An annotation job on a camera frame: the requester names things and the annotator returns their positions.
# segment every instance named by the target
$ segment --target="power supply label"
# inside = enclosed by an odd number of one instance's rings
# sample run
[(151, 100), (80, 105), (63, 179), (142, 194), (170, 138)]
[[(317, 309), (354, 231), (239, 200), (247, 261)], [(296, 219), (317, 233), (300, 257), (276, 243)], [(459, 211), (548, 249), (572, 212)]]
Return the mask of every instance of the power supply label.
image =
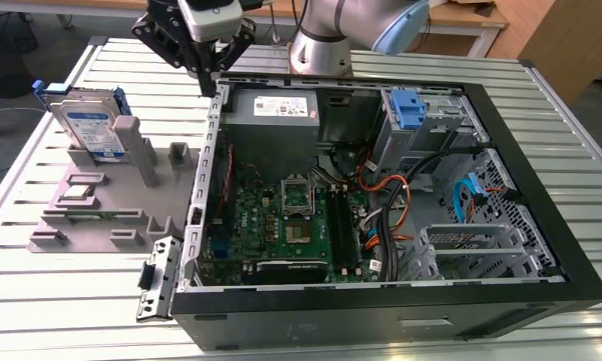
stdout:
[(67, 113), (67, 118), (76, 135), (93, 156), (103, 158), (124, 156), (123, 144), (113, 132), (113, 124), (107, 114), (72, 111)]
[(309, 101), (303, 97), (258, 96), (254, 99), (258, 117), (309, 117)]

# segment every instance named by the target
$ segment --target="metal slotted table surface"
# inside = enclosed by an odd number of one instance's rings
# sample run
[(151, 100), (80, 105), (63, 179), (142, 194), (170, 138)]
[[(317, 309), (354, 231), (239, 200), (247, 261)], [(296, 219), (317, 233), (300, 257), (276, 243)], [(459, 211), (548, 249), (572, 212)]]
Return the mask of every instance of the metal slotted table surface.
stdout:
[[(252, 47), (232, 70), (287, 72), (286, 49)], [(602, 278), (602, 151), (536, 69), (514, 60), (354, 52), (361, 77), (481, 83)], [(156, 147), (199, 147), (208, 100), (136, 40), (91, 45), (68, 81), (119, 84)], [(206, 353), (175, 322), (136, 324), (146, 255), (31, 254), (28, 236), (61, 179), (69, 139), (47, 114), (0, 186), (0, 358), (602, 359), (602, 304), (473, 342)]]

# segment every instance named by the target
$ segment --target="small circuit board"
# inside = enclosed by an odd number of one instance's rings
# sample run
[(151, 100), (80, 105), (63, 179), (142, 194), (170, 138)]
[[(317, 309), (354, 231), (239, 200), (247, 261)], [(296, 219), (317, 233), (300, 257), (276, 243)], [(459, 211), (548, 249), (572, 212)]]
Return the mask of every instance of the small circuit board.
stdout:
[[(335, 247), (330, 241), (329, 215), (330, 197), (334, 191), (326, 188), (307, 190), (305, 187), (252, 185), (236, 193), (235, 217), (231, 238), (214, 238), (210, 242), (212, 261), (203, 264), (204, 274), (211, 276), (212, 284), (251, 284), (250, 275), (256, 272), (259, 262), (307, 262), (326, 267), (322, 282), (363, 282), (370, 275), (362, 270), (355, 225), (359, 209), (366, 205), (366, 195), (358, 192), (339, 193), (347, 202), (341, 218), (349, 217), (351, 236), (346, 248), (355, 252), (355, 266), (349, 269), (334, 268)], [(314, 205), (314, 214), (284, 214), (283, 197), (292, 205)]]

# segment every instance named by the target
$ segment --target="robotic arm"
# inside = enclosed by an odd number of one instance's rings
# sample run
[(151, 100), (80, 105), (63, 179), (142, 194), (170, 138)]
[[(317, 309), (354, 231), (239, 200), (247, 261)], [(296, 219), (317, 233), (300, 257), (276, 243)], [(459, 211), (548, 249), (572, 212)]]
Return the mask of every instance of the robotic arm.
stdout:
[[(134, 35), (175, 68), (199, 80), (203, 96), (255, 40), (256, 24), (243, 12), (268, 0), (148, 0)], [(292, 71), (342, 75), (350, 70), (351, 38), (390, 55), (406, 49), (429, 15), (426, 0), (307, 0), (290, 51)], [(223, 49), (216, 42), (232, 38)]]
[[(255, 39), (256, 24), (243, 12), (263, 0), (148, 0), (134, 35), (175, 68), (199, 80), (203, 96), (216, 95), (220, 71), (232, 67)], [(223, 49), (220, 38), (232, 37)]]

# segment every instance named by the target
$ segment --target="motherboard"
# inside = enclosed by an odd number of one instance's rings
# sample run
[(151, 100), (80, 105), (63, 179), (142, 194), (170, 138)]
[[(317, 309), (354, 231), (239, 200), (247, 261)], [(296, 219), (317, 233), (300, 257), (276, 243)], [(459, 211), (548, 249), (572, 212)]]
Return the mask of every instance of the motherboard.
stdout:
[[(207, 284), (370, 280), (355, 231), (366, 195), (306, 184), (254, 184), (238, 190), (231, 236), (211, 240), (212, 259), (202, 265)], [(263, 275), (267, 280), (259, 281)]]

